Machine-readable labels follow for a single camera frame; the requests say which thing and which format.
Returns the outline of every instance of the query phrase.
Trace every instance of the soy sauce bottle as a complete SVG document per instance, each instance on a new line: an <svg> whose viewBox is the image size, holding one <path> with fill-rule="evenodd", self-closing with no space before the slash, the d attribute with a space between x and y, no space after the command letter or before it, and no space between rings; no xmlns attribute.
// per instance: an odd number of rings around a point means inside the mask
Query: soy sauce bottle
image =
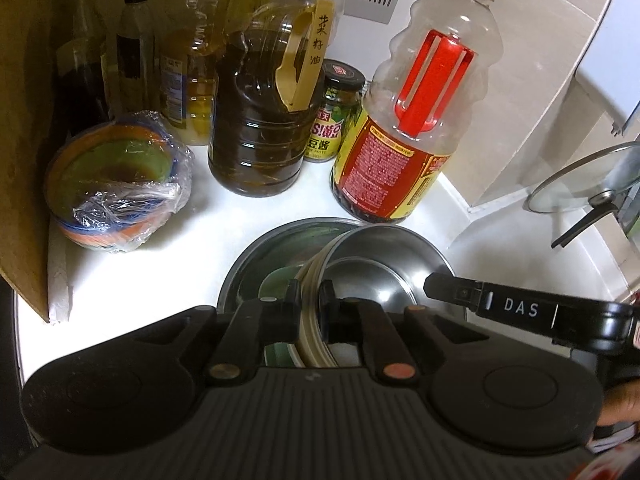
<svg viewBox="0 0 640 480"><path fill-rule="evenodd" d="M113 118L106 85L106 28L93 0L68 0L60 16L58 91L71 136Z"/></svg>

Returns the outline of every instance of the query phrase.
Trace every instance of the finger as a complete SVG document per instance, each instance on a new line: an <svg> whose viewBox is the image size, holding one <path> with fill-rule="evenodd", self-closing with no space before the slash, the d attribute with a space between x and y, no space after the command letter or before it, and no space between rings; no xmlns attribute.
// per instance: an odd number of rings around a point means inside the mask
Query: finger
<svg viewBox="0 0 640 480"><path fill-rule="evenodd" d="M640 421L640 380L620 384L605 393L598 426Z"/></svg>

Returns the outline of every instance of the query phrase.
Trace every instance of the ribbed black surface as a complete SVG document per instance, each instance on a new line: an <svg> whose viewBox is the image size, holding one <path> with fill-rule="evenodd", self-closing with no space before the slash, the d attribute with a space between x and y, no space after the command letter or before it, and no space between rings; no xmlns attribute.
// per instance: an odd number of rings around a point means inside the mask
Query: ribbed black surface
<svg viewBox="0 0 640 480"><path fill-rule="evenodd" d="M263 368L211 390L180 431L145 449L77 456L44 446L10 480L566 480L575 449L500 456L446 433L415 392L363 369Z"/></svg>

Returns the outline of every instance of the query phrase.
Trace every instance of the bottle handle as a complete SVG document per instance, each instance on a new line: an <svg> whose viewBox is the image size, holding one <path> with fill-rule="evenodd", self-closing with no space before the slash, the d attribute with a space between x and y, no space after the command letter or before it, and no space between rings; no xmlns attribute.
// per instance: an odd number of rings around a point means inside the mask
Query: bottle handle
<svg viewBox="0 0 640 480"><path fill-rule="evenodd" d="M333 20L334 3L331 0L316 0L314 6L304 10L291 23L291 33L282 56L282 63L276 69L276 88L289 112L299 112L309 108L322 68ZM294 62L300 43L304 40L307 40L305 59L300 69L300 77L296 78Z"/></svg>
<svg viewBox="0 0 640 480"><path fill-rule="evenodd" d="M436 38L439 42L434 50ZM474 56L473 50L431 29L396 101L396 117L400 120L398 129L412 137L431 130L440 120ZM421 72L424 75L412 96Z"/></svg>

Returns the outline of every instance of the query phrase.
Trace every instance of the white countertop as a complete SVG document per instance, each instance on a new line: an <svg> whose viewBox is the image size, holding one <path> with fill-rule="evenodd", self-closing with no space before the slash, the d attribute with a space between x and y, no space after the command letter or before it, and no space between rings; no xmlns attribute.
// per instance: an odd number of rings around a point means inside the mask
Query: white countertop
<svg viewBox="0 0 640 480"><path fill-rule="evenodd" d="M189 202L140 248L107 254L66 242L72 291L69 322L46 324L18 301L25 380L60 356L198 304L215 305L236 258L279 225L319 216L350 218L329 188L330 162L305 163L299 180L280 195L246 198L225 190L211 176L206 148L193 151ZM468 226L468 211L447 184L439 178L402 225L440 248L456 274L603 300L622 294L625 284L595 229L567 248L550 248L552 235L581 212L554 219L526 212L515 203Z"/></svg>

